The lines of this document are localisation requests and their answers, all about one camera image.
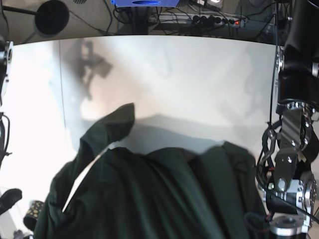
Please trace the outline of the dark green t-shirt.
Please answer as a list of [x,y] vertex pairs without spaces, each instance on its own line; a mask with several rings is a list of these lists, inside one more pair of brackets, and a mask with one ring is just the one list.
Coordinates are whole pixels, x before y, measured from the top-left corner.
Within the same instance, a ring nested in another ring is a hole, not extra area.
[[129,135],[134,104],[93,124],[53,178],[36,239],[265,239],[255,158],[229,142],[203,154],[109,148]]

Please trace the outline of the power strip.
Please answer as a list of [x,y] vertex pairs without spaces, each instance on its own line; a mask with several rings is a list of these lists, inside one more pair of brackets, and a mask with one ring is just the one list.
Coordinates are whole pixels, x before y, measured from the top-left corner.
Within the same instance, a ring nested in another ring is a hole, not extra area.
[[160,23],[175,23],[177,25],[189,24],[196,25],[198,23],[204,26],[223,26],[233,28],[242,28],[248,22],[244,17],[228,17],[222,15],[207,15],[207,14],[177,14],[164,12],[159,15],[151,16],[150,21],[159,21]]

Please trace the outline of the blue box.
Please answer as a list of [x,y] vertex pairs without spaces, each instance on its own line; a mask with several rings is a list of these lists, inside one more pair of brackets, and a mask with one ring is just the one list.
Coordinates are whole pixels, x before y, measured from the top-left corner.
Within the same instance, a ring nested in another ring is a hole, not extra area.
[[187,0],[112,0],[116,7],[180,7],[187,4]]

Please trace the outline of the black round stand base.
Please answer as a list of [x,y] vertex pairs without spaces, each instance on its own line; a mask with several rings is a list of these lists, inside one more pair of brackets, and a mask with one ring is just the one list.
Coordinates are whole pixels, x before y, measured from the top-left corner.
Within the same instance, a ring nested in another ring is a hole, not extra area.
[[35,27],[44,35],[57,35],[67,26],[70,18],[67,5],[60,0],[47,1],[36,12]]

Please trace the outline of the black yellow-dotted cup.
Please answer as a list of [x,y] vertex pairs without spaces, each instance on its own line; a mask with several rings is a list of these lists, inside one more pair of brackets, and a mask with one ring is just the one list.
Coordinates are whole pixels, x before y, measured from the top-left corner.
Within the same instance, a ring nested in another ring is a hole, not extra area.
[[44,203],[38,200],[33,200],[29,203],[29,208],[23,218],[23,224],[28,230],[34,231],[43,205]]

